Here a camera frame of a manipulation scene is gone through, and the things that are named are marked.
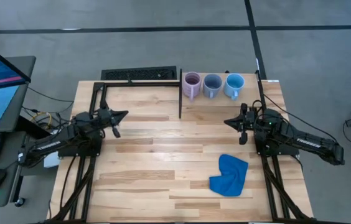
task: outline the gray floor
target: gray floor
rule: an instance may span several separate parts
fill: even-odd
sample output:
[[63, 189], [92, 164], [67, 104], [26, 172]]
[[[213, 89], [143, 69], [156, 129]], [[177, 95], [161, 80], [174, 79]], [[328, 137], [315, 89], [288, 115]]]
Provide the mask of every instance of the gray floor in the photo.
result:
[[[10, 6], [4, 2], [0, 0], [0, 29], [248, 24], [243, 1], [236, 0], [16, 0]], [[347, 0], [251, 0], [251, 5], [258, 26], [351, 25]], [[346, 165], [338, 167], [302, 153], [315, 217], [351, 222], [351, 143], [341, 131], [343, 121], [351, 117], [351, 30], [259, 31], [258, 37], [267, 76], [280, 80], [288, 110], [330, 132], [345, 148]], [[62, 99], [74, 97], [77, 81], [99, 79], [102, 69], [256, 68], [248, 31], [0, 35], [0, 54], [35, 55], [31, 86]], [[28, 92], [24, 106], [56, 111], [67, 105]], [[291, 121], [299, 129], [323, 135]], [[0, 223], [43, 220], [54, 178], [55, 172], [26, 178], [21, 194], [28, 203], [0, 208]]]

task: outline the gray mug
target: gray mug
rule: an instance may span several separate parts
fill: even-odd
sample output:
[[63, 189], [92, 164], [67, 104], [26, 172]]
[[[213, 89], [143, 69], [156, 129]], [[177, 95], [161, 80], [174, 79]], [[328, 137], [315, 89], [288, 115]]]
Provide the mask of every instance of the gray mug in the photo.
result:
[[216, 74], [208, 74], [206, 75], [204, 82], [203, 82], [203, 94], [207, 98], [215, 98], [218, 94], [218, 92], [221, 89], [223, 81], [221, 80], [221, 77]]

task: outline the wooden table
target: wooden table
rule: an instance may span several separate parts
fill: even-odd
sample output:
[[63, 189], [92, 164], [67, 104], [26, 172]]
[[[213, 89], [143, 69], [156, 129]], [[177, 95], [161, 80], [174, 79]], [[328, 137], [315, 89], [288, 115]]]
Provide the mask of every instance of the wooden table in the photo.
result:
[[[111, 129], [106, 130], [95, 166], [88, 222], [271, 221], [263, 168], [253, 135], [248, 133], [248, 143], [241, 146], [240, 134], [223, 123], [239, 113], [242, 101], [251, 105], [259, 99], [256, 75], [243, 76], [245, 87], [237, 102], [221, 95], [222, 92], [214, 100], [200, 94], [190, 102], [183, 96], [181, 119], [178, 87], [109, 88], [106, 96], [109, 107], [129, 110], [129, 114], [120, 124], [120, 139], [113, 137]], [[72, 115], [88, 111], [93, 84], [79, 82]], [[279, 82], [264, 80], [263, 88], [285, 109]], [[277, 109], [270, 102], [267, 106]], [[220, 175], [218, 158], [222, 154], [249, 163], [239, 197], [222, 197], [208, 187], [208, 178]], [[59, 210], [70, 161], [69, 157], [62, 159], [58, 168], [51, 198], [53, 215]], [[279, 163], [287, 193], [306, 215], [312, 216], [300, 165], [291, 156], [279, 156]], [[70, 170], [64, 202], [73, 192], [77, 164], [78, 158]], [[274, 192], [278, 216], [282, 217], [279, 196], [275, 189]], [[83, 196], [84, 193], [76, 217], [80, 217]]]

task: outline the mug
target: mug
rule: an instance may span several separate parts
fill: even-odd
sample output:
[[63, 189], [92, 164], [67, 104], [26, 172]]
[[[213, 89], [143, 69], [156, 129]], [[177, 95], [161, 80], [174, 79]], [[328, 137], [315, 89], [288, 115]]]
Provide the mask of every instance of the mug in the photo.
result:
[[245, 79], [237, 73], [232, 73], [227, 76], [224, 85], [224, 93], [232, 100], [238, 99], [240, 90], [245, 85]]
[[222, 83], [223, 81], [219, 75], [206, 75], [203, 82], [203, 94], [210, 99], [215, 98], [221, 89]]
[[200, 75], [196, 72], [187, 73], [182, 80], [182, 91], [190, 101], [193, 101], [199, 94], [201, 82]]

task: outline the purple mug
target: purple mug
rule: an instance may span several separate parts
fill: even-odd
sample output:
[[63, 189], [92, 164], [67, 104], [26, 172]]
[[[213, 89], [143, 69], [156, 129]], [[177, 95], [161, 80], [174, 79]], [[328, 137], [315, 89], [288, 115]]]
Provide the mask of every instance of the purple mug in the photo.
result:
[[182, 91], [191, 102], [200, 93], [201, 82], [200, 75], [196, 72], [189, 72], [182, 79]]

